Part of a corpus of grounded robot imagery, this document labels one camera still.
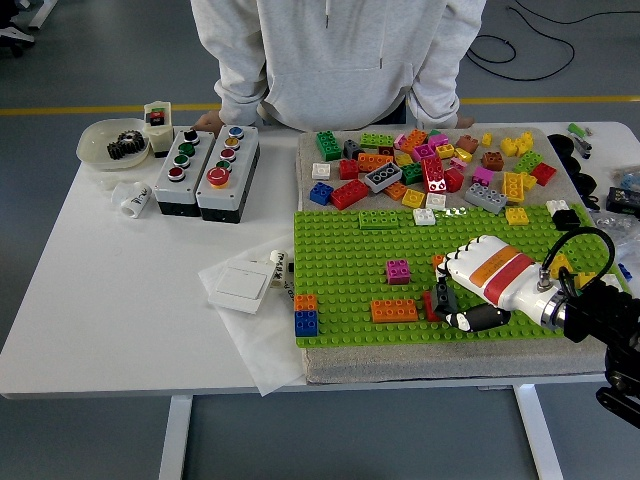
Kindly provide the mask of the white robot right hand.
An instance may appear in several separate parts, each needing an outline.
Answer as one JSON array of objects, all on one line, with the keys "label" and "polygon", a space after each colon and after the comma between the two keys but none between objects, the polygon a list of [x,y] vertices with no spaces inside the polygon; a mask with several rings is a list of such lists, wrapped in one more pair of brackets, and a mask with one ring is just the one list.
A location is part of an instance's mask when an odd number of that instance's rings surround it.
[{"label": "white robot right hand", "polygon": [[[465,331],[479,332],[505,325],[513,311],[555,330],[565,323],[567,297],[542,266],[495,236],[483,235],[445,255],[436,269],[431,304],[439,319]],[[484,300],[467,310],[458,307],[446,280]]]}]

